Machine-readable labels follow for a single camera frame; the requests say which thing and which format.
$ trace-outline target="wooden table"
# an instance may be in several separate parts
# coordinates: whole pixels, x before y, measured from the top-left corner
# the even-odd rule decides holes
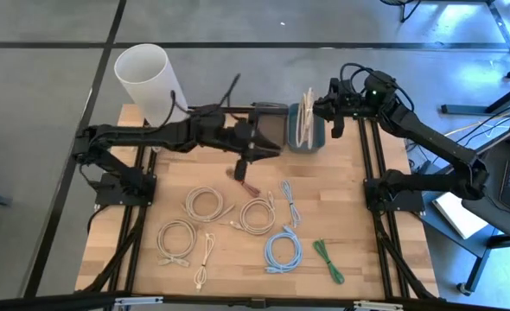
[[[143,117],[135,105],[124,105],[118,121],[123,126],[141,126]],[[246,180],[259,187],[263,194],[272,191],[276,199],[277,221],[270,232],[254,237],[233,229],[228,223],[237,220],[239,209],[250,199],[247,192],[230,180],[225,170],[238,160],[238,155],[217,149],[196,148],[188,154],[163,150],[157,156],[158,176],[156,197],[149,207],[134,282],[133,293],[144,295],[208,295],[319,299],[383,299],[382,278],[371,213],[366,209],[362,180],[364,162],[357,123],[346,119],[343,137],[329,136],[326,145],[313,155],[285,151],[278,158],[255,162],[247,170]],[[381,133],[388,168],[409,172],[405,146],[401,139]],[[129,165],[133,164],[136,148],[116,147],[112,153]],[[378,165],[374,159],[376,176]],[[279,183],[287,179],[293,189],[294,201],[302,216],[295,229],[303,245],[303,260],[291,273],[265,273],[263,249],[267,239],[281,232],[282,224],[290,223],[290,209]],[[156,235],[159,228],[173,219],[187,219],[180,207],[188,192],[198,186],[220,191],[225,206],[236,207],[213,223],[192,220],[198,240],[187,257],[190,267],[177,264],[158,266]],[[216,199],[203,194],[196,202],[198,213],[213,210]],[[103,269],[115,251],[123,216],[122,206],[111,206],[97,216],[86,243],[86,249],[76,282],[76,289],[89,285]],[[409,213],[396,213],[398,233],[406,262],[426,288],[437,295],[437,286],[426,244],[424,228],[419,219]],[[263,207],[254,207],[249,214],[253,224],[266,221]],[[205,251],[205,232],[216,236],[216,244],[207,262],[208,281],[196,293],[194,273],[199,269]],[[178,251],[188,242],[181,228],[168,231],[164,239],[171,251]],[[345,276],[345,283],[332,281],[328,268],[313,249],[312,243],[323,238],[328,253]],[[293,254],[289,240],[274,244],[278,261],[287,262]],[[118,289],[124,287],[128,259],[123,261]],[[390,260],[392,286],[398,294],[395,265]]]

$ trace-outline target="desk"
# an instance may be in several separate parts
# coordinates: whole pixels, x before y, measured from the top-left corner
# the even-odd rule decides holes
[[[140,126],[143,118],[135,105],[124,105],[118,124]],[[327,124],[327,133],[331,124]],[[386,165],[409,172],[405,146],[401,139],[381,133]],[[135,148],[117,147],[112,153],[132,165]],[[210,148],[196,148],[187,154],[163,150],[157,156],[155,172],[158,176],[156,197],[148,208],[133,293],[141,295],[204,295],[225,297],[277,297],[313,299],[383,299],[383,286],[376,250],[372,216],[366,209],[362,181],[365,169],[357,123],[347,120],[341,139],[331,139],[313,155],[296,155],[285,150],[277,158],[255,162],[247,170],[246,180],[259,187],[263,194],[272,191],[277,215],[273,229],[261,237],[253,237],[228,225],[237,220],[239,209],[249,195],[225,174],[238,156]],[[303,261],[287,274],[266,274],[263,249],[271,235],[282,231],[282,224],[290,222],[290,209],[279,182],[291,183],[302,224],[295,229],[303,245]],[[192,221],[198,241],[187,257],[189,268],[176,264],[157,266],[156,235],[159,228],[172,219],[186,219],[180,208],[188,192],[198,186],[214,187],[223,194],[225,206],[236,207],[213,223]],[[214,201],[204,205],[196,202],[196,210],[212,210]],[[265,221],[265,211],[253,208],[250,219]],[[426,288],[437,295],[437,286],[420,220],[409,213],[396,213],[398,233],[406,262]],[[76,289],[89,285],[111,258],[117,244],[123,217],[122,206],[110,206],[92,223],[86,242]],[[195,292],[194,273],[204,254],[204,232],[212,232],[216,243],[207,263],[207,283],[200,293]],[[172,251],[181,249],[187,241],[184,232],[169,232],[165,244]],[[323,238],[328,253],[345,276],[343,285],[335,284],[324,261],[318,257],[312,242]],[[279,240],[274,246],[278,261],[289,260],[293,246]],[[124,286],[128,266],[123,261],[118,289]],[[390,260],[392,286],[399,292],[395,266]]]

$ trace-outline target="cable bundle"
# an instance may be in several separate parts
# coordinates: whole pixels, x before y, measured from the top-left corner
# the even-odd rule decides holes
[[[207,264],[209,255],[211,255],[211,251],[213,250],[214,241],[214,234],[205,233],[205,256],[201,267],[197,270],[197,272],[195,272],[194,276],[195,290],[197,290],[198,293],[201,291],[201,286],[203,286],[203,284],[207,281],[207,269],[205,268],[205,265]]]
[[[301,103],[297,108],[297,124],[296,124],[296,145],[300,148],[303,143],[307,142],[307,148],[313,148],[313,89],[309,88],[307,93],[303,94]]]
[[[282,192],[286,196],[286,199],[290,203],[291,211],[291,225],[297,228],[297,225],[301,223],[301,215],[297,211],[296,205],[293,203],[293,193],[291,192],[291,185],[289,181],[282,181]]]
[[[233,168],[227,168],[226,169],[226,175],[236,181],[234,179],[234,169]],[[261,194],[261,191],[259,189],[257,189],[256,187],[248,184],[247,182],[245,181],[237,181],[239,182],[239,184],[247,191],[247,193],[249,193],[253,198],[257,198],[260,194]]]
[[[217,207],[214,209],[213,213],[210,213],[208,215],[200,215],[195,212],[194,210],[194,202],[195,199],[200,194],[210,193],[214,194],[215,197],[217,197]],[[189,192],[188,196],[186,197],[186,204],[182,204],[182,208],[186,213],[188,213],[188,216],[193,219],[200,222],[211,222],[215,221],[216,219],[219,219],[220,217],[226,215],[228,212],[232,211],[234,208],[234,204],[232,204],[230,207],[228,207],[224,212],[222,211],[223,206],[223,199],[222,195],[216,190],[214,190],[211,187],[197,187]]]
[[[264,208],[266,208],[266,211],[269,214],[269,222],[263,227],[255,228],[247,223],[245,220],[247,217],[247,211],[249,211],[252,206],[261,205]],[[230,222],[230,225],[238,230],[243,230],[247,233],[250,233],[252,235],[262,235],[267,233],[271,230],[272,226],[274,225],[275,220],[275,207],[274,207],[274,196],[272,195],[272,192],[269,191],[268,193],[268,201],[262,198],[255,198],[250,200],[249,202],[245,203],[245,205],[241,208],[241,211],[239,212],[239,223],[237,222]]]
[[[336,284],[343,284],[345,282],[345,278],[343,278],[343,274],[334,266],[334,264],[330,261],[330,257],[328,256],[328,251],[326,251],[326,245],[322,239],[316,240],[313,242],[313,247],[315,248],[318,255],[324,258],[328,269],[330,270],[330,275]]]
[[[276,259],[274,259],[274,255],[272,255],[272,244],[278,238],[289,238],[293,242],[293,245],[296,248],[293,258],[287,264],[280,264],[279,262],[276,261]],[[267,273],[290,272],[301,263],[302,258],[303,258],[303,248],[301,246],[301,242],[299,242],[297,235],[287,225],[284,226],[284,232],[280,232],[280,233],[272,236],[266,242],[265,261],[269,265],[268,267],[266,267]]]
[[[186,248],[185,251],[178,253],[178,254],[173,254],[173,253],[167,251],[167,249],[165,249],[165,245],[163,243],[165,232],[168,229],[175,227],[175,226],[183,226],[186,229],[188,229],[188,233],[189,233],[188,247]],[[183,258],[186,257],[187,255],[189,255],[190,252],[192,252],[192,250],[194,249],[196,240],[197,240],[197,234],[195,233],[195,229],[192,226],[192,224],[190,224],[186,220],[177,219],[177,220],[173,220],[173,221],[169,222],[168,224],[164,225],[163,227],[161,227],[161,229],[159,229],[159,233],[157,234],[157,249],[159,250],[159,255],[161,255],[161,257],[163,257],[163,259],[158,261],[158,264],[165,265],[165,264],[169,264],[169,263],[177,263],[177,264],[180,264],[182,267],[189,267],[189,262]]]

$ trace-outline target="gray floor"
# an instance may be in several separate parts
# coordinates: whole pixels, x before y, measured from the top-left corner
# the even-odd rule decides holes
[[[104,41],[117,3],[0,0],[0,41]],[[509,4],[510,0],[496,1],[510,29]],[[398,8],[368,0],[330,0],[326,5],[310,0],[129,0],[117,41],[498,43],[503,37],[481,3],[426,1],[400,25]],[[112,52],[91,124],[116,123],[121,104],[131,102],[112,72],[120,52]],[[310,86],[324,94],[341,64],[354,61],[397,78],[416,103],[419,117],[448,132],[480,119],[442,116],[439,105],[486,105],[510,90],[510,81],[502,79],[510,70],[506,50],[170,49],[168,53],[190,105],[216,101],[235,73],[242,73],[233,93],[235,105],[265,100],[292,103]],[[100,54],[97,49],[0,49],[0,194],[14,200],[12,206],[0,207],[0,298],[20,293]],[[482,136],[473,146],[486,141]],[[410,157],[415,162],[424,159],[418,152]],[[93,190],[75,176],[40,295],[72,292],[93,198]],[[492,253],[478,290],[465,297],[453,288],[465,281],[474,259],[433,229],[426,233],[441,296],[510,308],[510,250]]]

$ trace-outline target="green cable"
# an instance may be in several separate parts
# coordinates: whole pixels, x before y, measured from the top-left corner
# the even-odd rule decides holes
[[[330,261],[330,257],[328,256],[328,252],[326,251],[326,245],[324,244],[324,240],[322,239],[316,240],[315,242],[313,242],[313,247],[315,248],[318,255],[320,255],[322,258],[324,258],[324,261],[326,261],[326,265],[330,270],[330,275],[332,276],[334,282],[336,282],[337,284],[343,284],[345,282],[343,274]]]

